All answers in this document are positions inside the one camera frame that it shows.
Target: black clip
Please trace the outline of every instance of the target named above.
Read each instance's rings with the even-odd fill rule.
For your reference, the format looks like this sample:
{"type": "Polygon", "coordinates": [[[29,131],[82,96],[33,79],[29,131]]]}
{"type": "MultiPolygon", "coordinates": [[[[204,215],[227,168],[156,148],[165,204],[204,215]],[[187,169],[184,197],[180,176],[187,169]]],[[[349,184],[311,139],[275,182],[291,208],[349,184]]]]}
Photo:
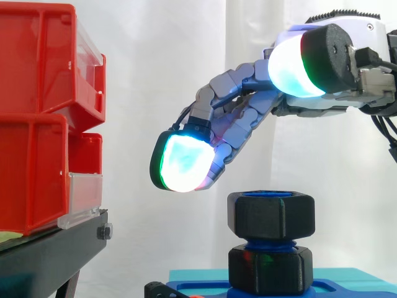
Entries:
{"type": "Polygon", "coordinates": [[[171,289],[169,286],[158,282],[152,281],[145,286],[145,298],[190,298],[177,290],[171,289]]]}

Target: screw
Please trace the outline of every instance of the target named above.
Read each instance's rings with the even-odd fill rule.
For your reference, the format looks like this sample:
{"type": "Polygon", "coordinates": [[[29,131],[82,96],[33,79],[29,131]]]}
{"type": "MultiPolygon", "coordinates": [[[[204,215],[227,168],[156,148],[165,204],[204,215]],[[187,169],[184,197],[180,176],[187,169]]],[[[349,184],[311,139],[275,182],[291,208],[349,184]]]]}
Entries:
{"type": "Polygon", "coordinates": [[[113,236],[113,225],[105,223],[101,228],[98,228],[98,238],[101,240],[110,240],[113,236]]]}

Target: teal platform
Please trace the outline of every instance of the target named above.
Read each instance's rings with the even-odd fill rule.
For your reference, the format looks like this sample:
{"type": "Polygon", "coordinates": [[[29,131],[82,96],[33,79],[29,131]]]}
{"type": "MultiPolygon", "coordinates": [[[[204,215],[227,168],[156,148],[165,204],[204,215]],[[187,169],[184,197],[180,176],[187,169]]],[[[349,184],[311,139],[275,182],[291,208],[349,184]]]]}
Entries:
{"type": "MultiPolygon", "coordinates": [[[[385,291],[397,294],[397,286],[355,268],[314,269],[314,278],[329,279],[352,291],[385,291]]],[[[169,274],[169,281],[215,281],[227,279],[227,269],[173,270],[169,274]]],[[[181,290],[181,292],[188,296],[207,296],[226,292],[226,289],[186,289],[181,290]]]]}

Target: black cylindrical cap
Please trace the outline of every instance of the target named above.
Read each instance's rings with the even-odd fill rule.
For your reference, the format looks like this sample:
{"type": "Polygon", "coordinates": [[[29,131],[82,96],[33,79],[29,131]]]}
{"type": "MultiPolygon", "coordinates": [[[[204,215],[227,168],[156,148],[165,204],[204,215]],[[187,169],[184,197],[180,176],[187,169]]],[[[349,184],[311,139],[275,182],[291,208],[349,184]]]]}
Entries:
{"type": "Polygon", "coordinates": [[[325,93],[355,88],[350,70],[349,34],[336,24],[306,31],[301,40],[301,57],[310,81],[325,93]]]}

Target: yellow object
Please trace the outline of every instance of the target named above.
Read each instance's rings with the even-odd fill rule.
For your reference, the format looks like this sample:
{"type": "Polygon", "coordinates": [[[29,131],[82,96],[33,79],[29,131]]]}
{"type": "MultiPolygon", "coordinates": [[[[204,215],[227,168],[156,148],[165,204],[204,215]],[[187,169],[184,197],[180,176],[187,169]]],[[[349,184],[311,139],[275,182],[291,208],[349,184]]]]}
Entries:
{"type": "Polygon", "coordinates": [[[0,232],[0,243],[10,239],[16,239],[22,237],[23,234],[15,232],[0,232]]]}

